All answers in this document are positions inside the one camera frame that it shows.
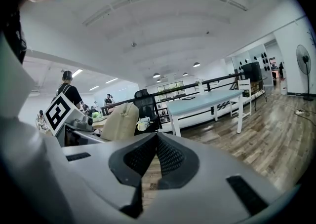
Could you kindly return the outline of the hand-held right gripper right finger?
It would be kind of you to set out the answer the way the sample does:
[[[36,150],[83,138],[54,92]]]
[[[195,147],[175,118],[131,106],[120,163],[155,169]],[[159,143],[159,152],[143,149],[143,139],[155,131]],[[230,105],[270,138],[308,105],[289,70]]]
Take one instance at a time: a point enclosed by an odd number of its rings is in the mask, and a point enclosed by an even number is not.
[[[142,215],[144,224],[271,224],[295,188],[278,190],[267,178],[228,152],[170,134],[169,143],[193,151],[195,175],[181,188],[160,189]]]

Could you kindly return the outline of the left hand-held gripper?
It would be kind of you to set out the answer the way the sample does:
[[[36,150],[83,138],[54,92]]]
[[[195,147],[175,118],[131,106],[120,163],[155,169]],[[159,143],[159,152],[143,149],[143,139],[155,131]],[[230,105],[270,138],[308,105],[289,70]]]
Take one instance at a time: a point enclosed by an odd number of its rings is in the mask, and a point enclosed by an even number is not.
[[[52,101],[44,118],[61,147],[106,142],[93,132],[93,119],[84,115],[63,93]]]

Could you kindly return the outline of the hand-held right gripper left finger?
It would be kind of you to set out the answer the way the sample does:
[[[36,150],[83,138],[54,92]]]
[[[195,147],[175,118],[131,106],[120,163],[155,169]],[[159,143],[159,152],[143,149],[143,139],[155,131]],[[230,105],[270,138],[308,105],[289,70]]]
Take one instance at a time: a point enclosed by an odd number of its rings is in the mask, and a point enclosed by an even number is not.
[[[156,133],[145,133],[124,141],[65,147],[63,153],[98,196],[136,219],[143,212],[142,177],[156,147]]]

